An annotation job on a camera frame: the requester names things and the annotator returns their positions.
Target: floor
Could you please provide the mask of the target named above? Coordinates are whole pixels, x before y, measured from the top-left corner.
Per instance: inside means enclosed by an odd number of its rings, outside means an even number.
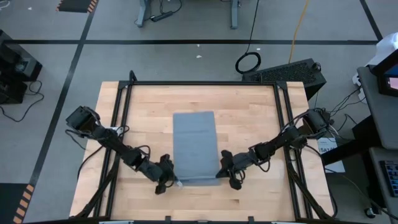
[[[44,101],[35,105],[20,123],[0,116],[0,182],[35,186],[24,222],[67,218],[76,187],[83,151],[64,133],[65,118],[80,105],[96,105],[101,82],[127,79],[134,70],[139,80],[240,80],[235,61],[247,48],[255,0],[242,0],[239,29],[231,30],[228,2],[183,0],[172,17],[137,28],[139,1],[100,0],[95,13],[55,11],[59,0],[18,0],[0,11],[0,29],[43,64]],[[295,26],[305,0],[260,0],[251,50],[261,54],[261,68],[285,64]],[[178,1],[165,2],[165,11]],[[158,14],[159,3],[152,4]],[[378,40],[397,32],[395,0],[312,0],[297,36],[293,61],[313,58],[322,65],[327,84],[310,106],[332,109],[355,86],[356,68],[375,54]],[[161,40],[193,40],[186,43]],[[252,61],[245,60],[242,68]],[[19,118],[35,101],[27,96],[21,105],[5,106]],[[348,103],[358,101],[352,96]],[[334,118],[340,127],[347,113],[361,121],[369,115],[362,103],[351,105]],[[340,134],[349,138],[353,123]],[[358,158],[344,161],[347,175],[361,186],[366,179]],[[386,216],[368,219],[368,207],[355,189],[337,175],[328,181],[342,220],[387,223]]]

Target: gray towel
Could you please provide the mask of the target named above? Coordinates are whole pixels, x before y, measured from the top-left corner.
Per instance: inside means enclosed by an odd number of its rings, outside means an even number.
[[[173,114],[174,173],[183,185],[220,185],[214,112]]]

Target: wooden table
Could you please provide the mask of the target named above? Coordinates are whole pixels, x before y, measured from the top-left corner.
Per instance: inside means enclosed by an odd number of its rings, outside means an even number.
[[[117,86],[117,82],[104,82],[99,93],[96,112],[104,126],[111,122]],[[288,87],[295,116],[307,110],[308,103],[302,83],[288,83]],[[283,107],[282,91],[280,97]],[[152,148],[153,162],[166,153],[173,157],[173,113],[209,110],[215,113],[220,152],[223,149],[233,154],[247,152],[249,146],[276,137],[280,130],[271,86],[138,85],[132,89],[127,117],[130,131],[126,133],[124,143],[131,146],[148,144]],[[309,145],[317,148],[314,140],[309,141]],[[85,158],[98,147],[97,142],[88,141]],[[81,170],[70,215],[77,214],[96,191],[104,152],[102,150],[91,158]],[[333,214],[320,158],[305,148],[302,161],[309,191],[328,214]],[[165,194],[156,195],[156,183],[121,162],[111,218],[164,220],[165,216],[171,216],[172,220],[247,221],[248,216],[253,216],[256,221],[294,221],[283,149],[272,157],[268,173],[251,166],[246,171],[241,190],[233,190],[228,179],[222,179],[221,183],[220,186],[182,189],[173,186]],[[300,211],[305,217],[302,194],[298,188],[297,192]]]

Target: black metal frame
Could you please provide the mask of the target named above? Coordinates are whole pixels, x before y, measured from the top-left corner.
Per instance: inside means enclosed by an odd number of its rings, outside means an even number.
[[[266,83],[257,83],[257,82],[169,82],[169,81],[137,81],[137,78],[135,77],[134,73],[130,73],[130,80],[129,81],[119,81],[118,85],[118,92],[116,94],[116,101],[115,101],[115,107],[113,110],[113,116],[111,120],[111,125],[115,126],[117,117],[118,117],[118,112],[119,112],[119,107],[120,107],[120,101],[121,101],[121,95],[123,92],[123,89],[127,87],[127,93],[126,93],[126,99],[124,102],[124,109],[123,109],[123,115],[122,115],[122,120],[121,120],[121,126],[126,125],[127,123],[127,114],[129,111],[129,104],[130,104],[130,99],[131,99],[131,93],[132,93],[132,88],[134,85],[236,85],[236,86],[241,86],[241,85],[246,85],[246,86],[272,86],[274,89],[274,96],[275,96],[275,105],[277,108],[277,114],[278,114],[278,119],[279,119],[279,125],[282,130],[282,128],[285,125],[284,122],[284,117],[283,117],[283,111],[282,111],[282,105],[280,102],[280,95],[279,95],[279,88],[282,89],[283,94],[284,94],[284,101],[286,105],[286,110],[287,110],[287,116],[288,120],[291,121],[293,119],[293,114],[292,114],[292,107],[290,104],[290,98],[289,98],[289,93],[287,89],[287,84],[286,82],[266,82]],[[284,155],[285,155],[285,163],[286,166],[288,163],[290,163],[291,157],[290,157],[290,149],[288,147],[284,147]],[[110,160],[110,149],[106,150],[106,154],[104,157],[104,164],[103,164],[103,169],[101,171],[101,180],[100,183],[103,183],[104,178],[106,177],[106,173],[108,171],[109,167],[109,160]],[[300,180],[306,185],[305,183],[305,175],[304,175],[304,170],[303,170],[303,165],[302,165],[302,160],[301,156],[298,152],[295,153],[295,159],[297,162],[297,170],[298,174],[300,176]],[[118,155],[115,155],[115,161],[116,165],[119,165],[120,158]],[[112,213],[112,207],[113,207],[113,200],[114,200],[114,193],[116,189],[116,180],[117,180],[117,171],[114,179],[111,182],[111,187],[109,189],[109,196],[108,196],[108,201],[106,204],[106,214],[105,217],[110,218],[111,213]],[[292,207],[294,211],[294,217],[296,222],[302,222],[306,221],[306,223],[319,223],[320,221],[326,221],[326,220],[318,220],[318,219],[313,219],[312,216],[312,209],[305,197],[303,197],[304,200],[304,205],[305,205],[305,212],[306,212],[306,218],[301,217],[300,213],[300,206],[299,206],[299,201],[297,198],[297,190],[295,186],[295,182],[293,179],[288,175],[289,178],[289,187],[290,187],[290,194],[292,197]],[[94,217],[98,217],[100,210],[101,210],[101,201],[100,200],[95,207],[95,212],[94,212]],[[181,223],[181,224],[196,224],[200,223],[200,221],[171,221],[170,216],[166,216],[165,220],[162,221],[150,221],[150,220],[135,220],[134,223],[143,223],[143,224],[171,224],[171,223]],[[206,223],[217,223],[217,224],[227,224],[227,223],[234,223],[234,224],[269,224],[272,222],[255,222],[254,217],[248,217],[247,222],[220,222],[220,221],[208,221]],[[351,223],[351,222],[341,222],[341,221],[328,221],[327,223]]]

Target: yellow cable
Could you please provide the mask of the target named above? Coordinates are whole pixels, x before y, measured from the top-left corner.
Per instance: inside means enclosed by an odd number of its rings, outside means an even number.
[[[294,42],[296,41],[297,31],[299,31],[299,29],[300,29],[300,25],[301,25],[301,22],[303,21],[303,18],[304,18],[304,15],[305,15],[305,11],[307,10],[307,6],[308,6],[308,3],[309,3],[309,2],[310,2],[310,0],[306,0],[306,1],[305,1],[305,5],[304,5],[303,12],[301,13],[300,20],[298,21],[296,30],[294,31],[293,42],[292,42],[292,48],[290,49],[289,63],[290,63],[290,61],[292,60],[292,57],[293,57]]]

